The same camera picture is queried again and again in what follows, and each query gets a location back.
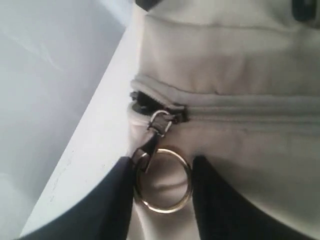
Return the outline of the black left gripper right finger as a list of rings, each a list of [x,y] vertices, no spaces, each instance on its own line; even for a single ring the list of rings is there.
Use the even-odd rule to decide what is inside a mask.
[[[197,155],[192,202],[202,240],[317,240],[320,175],[244,169]]]

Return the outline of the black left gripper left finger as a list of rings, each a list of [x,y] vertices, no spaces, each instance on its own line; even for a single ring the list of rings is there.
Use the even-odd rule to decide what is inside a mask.
[[[134,198],[134,167],[121,157],[103,180],[67,212],[23,240],[125,240]]]

